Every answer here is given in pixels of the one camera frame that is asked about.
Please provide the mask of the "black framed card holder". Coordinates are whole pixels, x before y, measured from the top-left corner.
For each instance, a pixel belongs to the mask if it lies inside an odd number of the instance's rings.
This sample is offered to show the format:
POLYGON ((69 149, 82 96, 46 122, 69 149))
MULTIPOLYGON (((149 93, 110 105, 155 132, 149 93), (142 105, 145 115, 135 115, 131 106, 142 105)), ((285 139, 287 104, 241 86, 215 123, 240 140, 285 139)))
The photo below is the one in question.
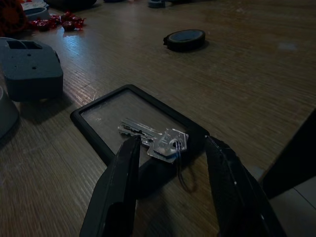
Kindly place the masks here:
POLYGON ((158 131, 174 128, 189 135, 188 149, 181 161, 167 163, 147 155, 141 147, 139 161, 139 198, 150 196, 173 178, 179 179, 188 193, 197 190, 197 179, 191 165, 203 152, 208 132, 178 111, 140 88, 127 84, 73 111, 72 122, 84 135, 105 165, 109 165, 122 143, 128 139, 118 126, 128 118, 158 131))

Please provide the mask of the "silver key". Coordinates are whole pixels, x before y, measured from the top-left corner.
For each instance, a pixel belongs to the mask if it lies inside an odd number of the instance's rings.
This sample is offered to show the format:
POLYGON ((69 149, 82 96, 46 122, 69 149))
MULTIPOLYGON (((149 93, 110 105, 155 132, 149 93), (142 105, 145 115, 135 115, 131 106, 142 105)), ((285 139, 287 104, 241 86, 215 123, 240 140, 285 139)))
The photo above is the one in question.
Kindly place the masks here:
POLYGON ((167 163, 174 163, 188 148, 189 135, 174 128, 158 131, 129 118, 122 119, 118 126, 121 134, 139 135, 147 149, 147 155, 167 163))

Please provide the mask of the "grey printed plastic block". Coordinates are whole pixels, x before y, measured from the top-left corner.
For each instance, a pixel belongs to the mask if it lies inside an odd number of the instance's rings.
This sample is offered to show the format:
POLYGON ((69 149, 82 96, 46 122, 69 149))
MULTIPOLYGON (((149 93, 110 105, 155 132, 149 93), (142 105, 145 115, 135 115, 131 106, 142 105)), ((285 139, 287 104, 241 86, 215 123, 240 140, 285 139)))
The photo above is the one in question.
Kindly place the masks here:
POLYGON ((58 54, 47 44, 0 37, 0 72, 15 102, 55 98, 63 93, 58 54))

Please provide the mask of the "grey curved plastic part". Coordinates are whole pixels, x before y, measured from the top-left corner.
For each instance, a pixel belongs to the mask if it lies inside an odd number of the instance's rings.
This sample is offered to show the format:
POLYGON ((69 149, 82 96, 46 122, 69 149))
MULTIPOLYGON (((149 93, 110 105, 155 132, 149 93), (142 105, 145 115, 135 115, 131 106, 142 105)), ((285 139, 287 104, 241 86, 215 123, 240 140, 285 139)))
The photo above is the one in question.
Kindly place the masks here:
POLYGON ((11 139, 19 127, 19 111, 0 86, 0 142, 11 139))

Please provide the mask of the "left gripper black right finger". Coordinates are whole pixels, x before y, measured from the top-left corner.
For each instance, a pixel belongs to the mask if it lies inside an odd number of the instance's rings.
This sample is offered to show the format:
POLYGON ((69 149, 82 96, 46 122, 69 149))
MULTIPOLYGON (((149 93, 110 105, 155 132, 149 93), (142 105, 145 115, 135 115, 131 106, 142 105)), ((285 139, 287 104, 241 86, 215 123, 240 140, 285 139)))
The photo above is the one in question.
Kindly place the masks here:
POLYGON ((208 136, 205 151, 218 237, 286 237, 266 194, 230 146, 208 136))

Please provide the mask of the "red wrapped candy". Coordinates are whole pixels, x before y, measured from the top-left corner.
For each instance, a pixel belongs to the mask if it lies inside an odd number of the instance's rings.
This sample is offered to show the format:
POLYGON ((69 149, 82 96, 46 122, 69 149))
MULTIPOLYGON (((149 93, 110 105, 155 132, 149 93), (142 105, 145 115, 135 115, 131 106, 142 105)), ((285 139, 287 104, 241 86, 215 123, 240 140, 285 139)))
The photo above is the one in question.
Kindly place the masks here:
POLYGON ((75 27, 76 27, 74 31, 80 31, 80 30, 82 30, 82 28, 84 26, 85 18, 81 18, 79 16, 76 16, 76 15, 72 14, 71 12, 65 12, 61 16, 61 24, 65 21, 73 21, 75 23, 75 27))
POLYGON ((65 32, 71 32, 75 30, 75 23, 73 21, 65 21, 62 23, 62 27, 65 32))
POLYGON ((34 20, 28 22, 28 28, 30 30, 44 31, 46 29, 47 22, 43 20, 34 20))
POLYGON ((60 15, 50 14, 49 19, 42 22, 44 23, 45 30, 55 29, 61 24, 61 17, 60 15))

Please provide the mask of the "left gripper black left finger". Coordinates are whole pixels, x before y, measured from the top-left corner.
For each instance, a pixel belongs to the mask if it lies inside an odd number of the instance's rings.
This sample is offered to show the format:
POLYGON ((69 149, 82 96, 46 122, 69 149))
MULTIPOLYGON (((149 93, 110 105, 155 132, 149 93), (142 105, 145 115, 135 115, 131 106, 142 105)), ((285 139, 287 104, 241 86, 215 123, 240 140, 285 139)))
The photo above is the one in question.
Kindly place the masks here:
POLYGON ((79 237, 131 237, 134 226, 141 137, 124 141, 101 175, 79 237))

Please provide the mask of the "grey plastic dish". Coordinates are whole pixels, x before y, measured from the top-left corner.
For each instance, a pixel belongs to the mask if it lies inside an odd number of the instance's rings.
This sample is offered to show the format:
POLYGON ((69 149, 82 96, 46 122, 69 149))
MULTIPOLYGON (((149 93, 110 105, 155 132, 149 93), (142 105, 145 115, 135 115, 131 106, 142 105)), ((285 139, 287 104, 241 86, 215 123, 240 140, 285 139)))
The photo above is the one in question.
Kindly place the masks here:
POLYGON ((46 7, 37 7, 24 10, 24 13, 29 21, 49 20, 50 14, 46 7))

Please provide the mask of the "red and black fuzzy thing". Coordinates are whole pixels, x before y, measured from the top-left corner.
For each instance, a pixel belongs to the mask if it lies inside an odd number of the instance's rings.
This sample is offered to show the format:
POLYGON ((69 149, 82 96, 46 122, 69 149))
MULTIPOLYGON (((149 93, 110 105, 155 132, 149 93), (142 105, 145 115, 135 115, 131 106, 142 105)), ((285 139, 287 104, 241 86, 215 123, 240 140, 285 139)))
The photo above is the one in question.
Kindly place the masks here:
POLYGON ((27 24, 20 0, 0 0, 0 37, 20 33, 27 24))

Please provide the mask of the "black tape roll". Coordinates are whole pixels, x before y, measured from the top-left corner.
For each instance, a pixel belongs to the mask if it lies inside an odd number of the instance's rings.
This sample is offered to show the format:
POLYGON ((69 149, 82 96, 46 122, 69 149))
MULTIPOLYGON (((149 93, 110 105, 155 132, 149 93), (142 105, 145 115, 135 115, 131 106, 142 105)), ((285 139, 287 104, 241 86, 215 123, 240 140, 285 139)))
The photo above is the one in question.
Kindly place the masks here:
POLYGON ((205 32, 189 29, 173 32, 163 39, 163 45, 175 52, 187 52, 199 49, 205 43, 205 32))

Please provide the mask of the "black furniture panel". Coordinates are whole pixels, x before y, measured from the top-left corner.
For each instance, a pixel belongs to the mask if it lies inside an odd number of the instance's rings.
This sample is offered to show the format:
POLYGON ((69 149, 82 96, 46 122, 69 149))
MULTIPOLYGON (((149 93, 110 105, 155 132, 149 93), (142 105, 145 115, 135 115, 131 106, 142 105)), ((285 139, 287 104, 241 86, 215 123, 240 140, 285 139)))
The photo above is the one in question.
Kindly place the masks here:
POLYGON ((266 172, 261 186, 269 199, 316 176, 316 109, 266 172))

